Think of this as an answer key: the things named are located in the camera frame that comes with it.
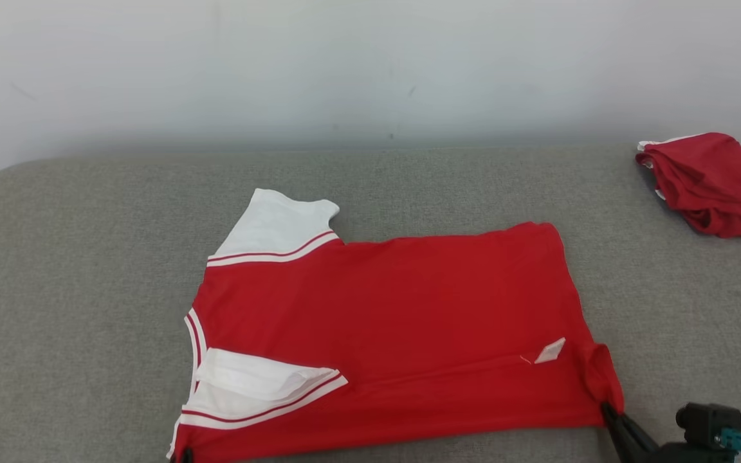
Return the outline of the grey fabric sofa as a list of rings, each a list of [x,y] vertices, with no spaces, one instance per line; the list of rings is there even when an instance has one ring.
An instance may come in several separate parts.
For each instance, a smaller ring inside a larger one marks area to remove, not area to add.
[[[632,145],[79,156],[0,170],[0,463],[166,463],[183,322],[256,188],[329,199],[347,241],[551,222],[629,416],[681,440],[741,411],[741,239],[701,235]]]

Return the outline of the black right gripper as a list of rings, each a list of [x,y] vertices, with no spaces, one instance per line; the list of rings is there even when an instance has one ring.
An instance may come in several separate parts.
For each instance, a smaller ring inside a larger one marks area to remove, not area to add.
[[[687,442],[659,446],[644,429],[614,405],[603,402],[600,410],[621,463],[735,463],[737,451],[712,450]]]

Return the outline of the red shirt white sleeves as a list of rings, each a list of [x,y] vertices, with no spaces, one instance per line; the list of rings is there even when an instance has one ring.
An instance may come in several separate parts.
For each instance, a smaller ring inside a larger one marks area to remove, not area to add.
[[[524,428],[623,412],[562,238],[341,240],[329,200],[258,188],[185,316],[188,399],[167,454],[235,461]]]

